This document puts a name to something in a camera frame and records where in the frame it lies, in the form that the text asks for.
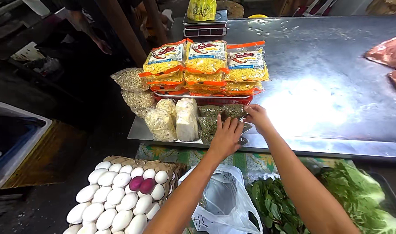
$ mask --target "person's left hand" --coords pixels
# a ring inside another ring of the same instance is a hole
[[[217,131],[214,138],[211,141],[211,146],[208,153],[212,154],[212,157],[217,157],[219,162],[236,152],[240,145],[238,139],[243,131],[244,123],[239,122],[238,119],[231,120],[228,117],[224,126],[221,122],[221,115],[217,116]]]
[[[107,44],[107,42],[98,39],[97,41],[95,41],[95,43],[104,54],[111,55],[113,53],[112,48]]]

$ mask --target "stainless steel counter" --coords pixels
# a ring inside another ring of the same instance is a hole
[[[329,157],[396,157],[396,90],[392,68],[363,54],[396,36],[395,16],[230,20],[230,44],[265,40],[271,81],[252,104],[267,109],[276,129],[299,154]],[[173,40],[182,39],[175,19]],[[268,152],[253,128],[243,150]],[[153,141],[136,118],[129,139]],[[205,147],[197,142],[155,144]]]

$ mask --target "digital scale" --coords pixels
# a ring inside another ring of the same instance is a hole
[[[185,37],[225,36],[228,22],[226,10],[217,10],[214,20],[194,21],[188,19],[185,13],[183,19],[183,35]]]

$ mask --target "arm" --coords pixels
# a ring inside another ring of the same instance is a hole
[[[249,105],[244,109],[249,114],[244,122],[255,124],[266,140],[284,189],[309,231],[318,234],[359,234],[338,201],[300,162],[274,129],[266,110],[259,105]]]
[[[91,25],[88,23],[87,18],[80,10],[70,10],[70,16],[73,19],[73,22],[77,24],[83,32],[91,37],[103,53],[108,55],[112,54],[110,46],[107,42],[97,37],[94,30],[91,28]]]
[[[221,125],[218,115],[217,131],[211,146],[203,159],[186,179],[174,190],[164,206],[147,225],[143,234],[175,234],[182,233],[191,219],[207,183],[220,162],[237,151],[237,143],[244,124],[237,119],[227,118]]]

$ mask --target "egg tray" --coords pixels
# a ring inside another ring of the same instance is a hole
[[[165,195],[162,199],[159,200],[159,206],[162,206],[162,204],[167,200],[168,196],[173,192],[174,189],[176,189],[176,187],[178,186],[179,178],[182,176],[183,173],[185,173],[186,170],[186,165],[184,165],[183,167],[183,164],[176,165],[173,163],[160,162],[160,160],[147,161],[143,159],[131,159],[121,156],[109,156],[106,157],[103,162],[104,161],[111,162],[112,164],[120,163],[123,167],[126,165],[130,165],[133,167],[133,169],[137,167],[142,167],[144,170],[154,169],[156,172],[162,170],[166,171],[169,177],[168,180],[164,184],[162,184],[163,188],[165,189]]]

